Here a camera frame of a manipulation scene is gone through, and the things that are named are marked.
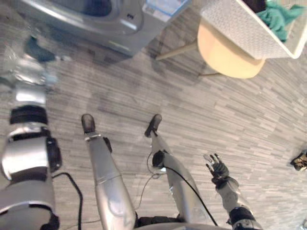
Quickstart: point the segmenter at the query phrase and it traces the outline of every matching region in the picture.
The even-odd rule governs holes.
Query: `teal towel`
[[[275,1],[267,1],[266,10],[257,13],[257,15],[282,42],[285,42],[287,32],[284,27],[301,15],[303,11],[303,6],[294,5],[288,10]]]

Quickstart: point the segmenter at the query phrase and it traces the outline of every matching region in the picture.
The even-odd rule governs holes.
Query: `gray tile floor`
[[[289,162],[307,147],[307,56],[267,60],[259,75],[249,80],[199,80],[199,73],[211,70],[197,52],[162,62],[153,60],[160,52],[193,41],[198,20],[194,9],[186,10],[142,52],[128,59],[77,38],[71,42],[66,34],[40,25],[47,35],[41,37],[41,44],[73,59],[49,66],[60,84],[56,94],[50,95],[47,110],[52,134],[62,151],[61,171],[70,172],[84,194],[83,220],[98,219],[98,212],[81,115],[91,113],[97,129],[110,139],[115,161],[137,206],[150,176],[146,169],[150,140],[143,133],[152,116],[161,113],[161,135],[191,171],[220,226],[229,228],[227,214],[210,181],[204,153],[217,152],[223,157],[264,229],[296,230],[307,216],[307,177]],[[5,46],[28,35],[26,23],[4,5],[0,30],[2,54]],[[8,128],[8,101],[9,96],[2,93],[1,146]],[[66,178],[57,179],[54,186],[64,230],[77,221],[78,197]],[[165,177],[149,182],[137,211],[139,216],[177,215]],[[101,225],[84,224],[83,229],[101,229]]]

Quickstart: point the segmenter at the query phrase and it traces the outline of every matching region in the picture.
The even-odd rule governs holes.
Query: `washing machine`
[[[19,13],[133,56],[191,0],[11,0]]]

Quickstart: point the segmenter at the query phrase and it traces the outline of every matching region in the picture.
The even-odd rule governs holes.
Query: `stool leg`
[[[166,58],[170,58],[170,57],[173,57],[175,55],[178,55],[178,54],[182,54],[186,51],[190,51],[190,50],[194,50],[194,49],[197,49],[197,41],[189,44],[189,45],[185,45],[185,46],[182,46],[182,47],[179,47],[177,49],[174,49],[172,51],[169,51],[167,53],[164,53],[164,54],[160,54],[158,55],[155,59],[157,61],[161,61],[163,59],[166,59]]]
[[[215,77],[215,76],[224,76],[224,75],[222,73],[200,74],[198,75],[198,78]]]

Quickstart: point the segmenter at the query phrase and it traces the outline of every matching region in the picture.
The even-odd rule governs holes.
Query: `white laundry basket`
[[[307,6],[307,0],[278,2]],[[282,43],[242,0],[203,0],[202,6],[201,16],[255,59],[298,58],[307,41],[307,8],[285,28],[288,39]]]

